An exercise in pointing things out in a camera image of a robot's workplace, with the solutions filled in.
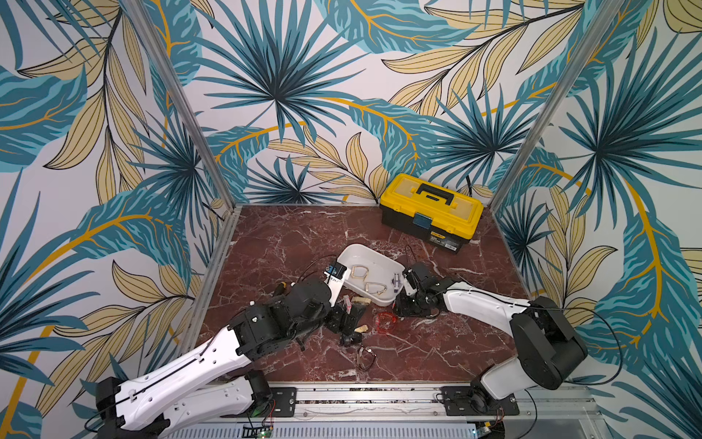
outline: white plastic tray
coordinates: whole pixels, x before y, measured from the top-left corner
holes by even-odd
[[[344,282],[344,287],[352,290],[354,293],[360,294],[371,299],[374,303],[379,306],[391,305],[395,300],[396,293],[392,289],[392,278],[395,273],[400,274],[402,277],[402,271],[404,266],[392,259],[372,250],[363,244],[351,244],[346,247],[344,251],[341,252],[337,259],[340,263],[345,265],[348,270],[352,270],[354,266],[363,266],[368,268],[368,274],[364,279],[358,277],[349,277],[349,279]],[[357,268],[357,273],[363,273],[365,269]],[[370,293],[366,292],[366,283],[374,282],[376,284],[385,285],[386,289],[383,293],[374,294],[373,291],[382,289],[382,287],[377,287],[376,285],[371,285]]]

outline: toolbox latch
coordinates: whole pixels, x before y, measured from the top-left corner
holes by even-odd
[[[414,214],[412,223],[418,225],[422,229],[430,229],[432,227],[432,219],[429,216],[422,214]]]

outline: tropical leaf wallpaper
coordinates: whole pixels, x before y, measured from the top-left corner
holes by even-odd
[[[239,203],[375,204],[399,173],[488,203],[601,2],[193,1],[172,59]]]
[[[697,1],[625,1],[496,212],[529,291],[580,308],[575,376],[623,366],[591,388],[618,439],[702,438],[700,31]]]
[[[146,4],[186,84],[197,14]],[[97,381],[176,355],[227,212],[117,0],[0,18],[0,438],[81,438]]]

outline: toolbox handle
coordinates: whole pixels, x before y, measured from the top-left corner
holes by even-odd
[[[417,195],[421,194],[422,192],[429,192],[430,194],[436,195],[437,197],[441,197],[446,200],[446,205],[451,206],[451,203],[453,202],[453,194],[450,192],[447,192],[446,190],[441,190],[439,188],[435,188],[434,186],[429,186],[428,184],[422,183],[419,185],[419,188],[417,188]]]

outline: toolbox lid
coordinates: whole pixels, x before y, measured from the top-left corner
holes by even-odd
[[[431,225],[469,240],[483,205],[467,195],[401,173],[380,196],[380,204],[407,216],[432,219]]]

